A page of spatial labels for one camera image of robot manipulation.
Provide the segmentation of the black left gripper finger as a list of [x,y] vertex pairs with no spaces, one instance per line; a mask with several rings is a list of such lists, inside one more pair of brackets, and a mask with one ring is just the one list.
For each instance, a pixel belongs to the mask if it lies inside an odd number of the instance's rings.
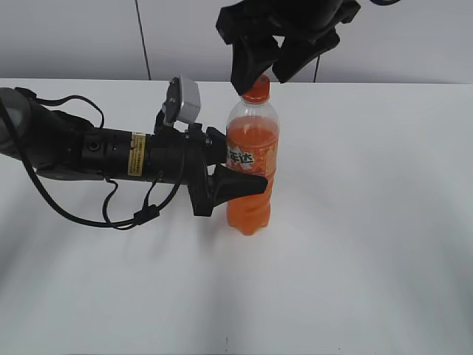
[[215,127],[208,126],[205,141],[205,159],[207,164],[215,165],[225,163],[227,151],[226,135]]
[[237,198],[260,195],[267,186],[266,177],[234,171],[222,165],[217,165],[209,178],[213,207]]

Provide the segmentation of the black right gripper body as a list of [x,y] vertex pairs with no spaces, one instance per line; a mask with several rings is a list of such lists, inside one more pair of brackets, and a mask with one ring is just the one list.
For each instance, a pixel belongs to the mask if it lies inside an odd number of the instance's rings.
[[226,44],[245,36],[314,42],[360,9],[357,1],[240,1],[220,9],[216,29]]

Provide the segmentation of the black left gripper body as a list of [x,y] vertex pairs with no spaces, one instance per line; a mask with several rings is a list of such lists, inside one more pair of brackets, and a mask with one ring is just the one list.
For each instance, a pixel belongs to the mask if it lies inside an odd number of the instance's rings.
[[173,186],[157,206],[159,212],[170,204],[181,186],[186,186],[194,215],[211,216],[211,165],[205,159],[205,141],[206,131],[202,131],[201,124],[190,124],[184,132],[163,126],[147,137],[147,180]]

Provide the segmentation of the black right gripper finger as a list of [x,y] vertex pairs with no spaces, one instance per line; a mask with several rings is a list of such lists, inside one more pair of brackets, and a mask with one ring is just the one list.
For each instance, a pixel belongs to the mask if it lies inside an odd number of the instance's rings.
[[231,83],[238,95],[244,95],[260,75],[276,62],[280,49],[271,35],[261,38],[243,36],[232,46]]
[[273,74],[281,84],[286,83],[313,59],[337,47],[339,42],[335,29],[329,30],[313,43],[286,38],[280,56],[272,66]]

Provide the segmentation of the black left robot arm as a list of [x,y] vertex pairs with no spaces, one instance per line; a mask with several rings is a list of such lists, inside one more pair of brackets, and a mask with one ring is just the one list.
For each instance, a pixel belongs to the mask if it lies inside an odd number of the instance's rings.
[[263,193],[268,180],[224,167],[226,136],[191,124],[180,132],[156,117],[153,134],[99,128],[61,110],[49,110],[23,88],[1,88],[1,103],[36,173],[53,180],[133,180],[187,186],[193,213]]

